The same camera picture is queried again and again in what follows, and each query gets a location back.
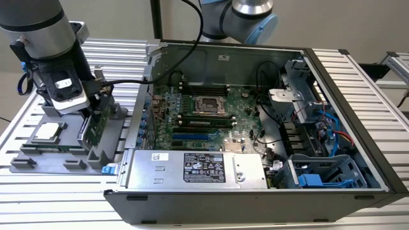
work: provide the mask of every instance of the robotic arm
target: robotic arm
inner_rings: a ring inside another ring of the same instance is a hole
[[[277,24],[272,0],[203,0],[204,41],[232,37],[246,44],[267,41]],[[60,114],[98,110],[96,95],[111,96],[112,86],[98,81],[80,48],[59,0],[2,0],[0,28],[11,38],[11,49],[43,86],[38,93]]]
[[[246,44],[264,43],[279,22],[272,13],[273,0],[203,0],[207,42],[226,42],[232,37]]]
[[[38,93],[62,114],[92,107],[84,83],[95,81],[75,29],[58,0],[0,1],[0,28],[28,72],[44,83]]]

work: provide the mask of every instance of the power supply label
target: power supply label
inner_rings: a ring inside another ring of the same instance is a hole
[[[184,181],[188,183],[226,183],[222,153],[186,153]]]

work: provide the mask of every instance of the green circuit board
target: green circuit board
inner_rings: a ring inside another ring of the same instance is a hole
[[[242,143],[244,153],[263,152],[264,146],[254,146],[254,140],[250,137],[250,132],[254,130],[255,135],[262,130],[262,121],[256,115],[256,100],[255,96],[247,98],[243,93],[250,94],[251,90],[243,87],[231,87],[227,96],[219,96],[224,103],[224,116],[235,116],[238,124],[232,128],[210,128],[210,140],[175,140],[174,128],[179,127],[178,115],[199,116],[196,112],[196,95],[183,95],[179,89],[167,85],[158,85],[155,88],[155,96],[162,96],[159,102],[162,112],[156,114],[158,150],[224,150],[226,142]],[[180,141],[180,146],[174,146],[174,141]]]

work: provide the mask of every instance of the barcode sticker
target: barcode sticker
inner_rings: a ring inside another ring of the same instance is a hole
[[[168,161],[170,154],[168,153],[152,153],[152,160],[154,161]]]

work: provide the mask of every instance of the motherboard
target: motherboard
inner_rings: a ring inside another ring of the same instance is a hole
[[[264,152],[263,129],[251,88],[158,85],[154,95],[158,150]]]

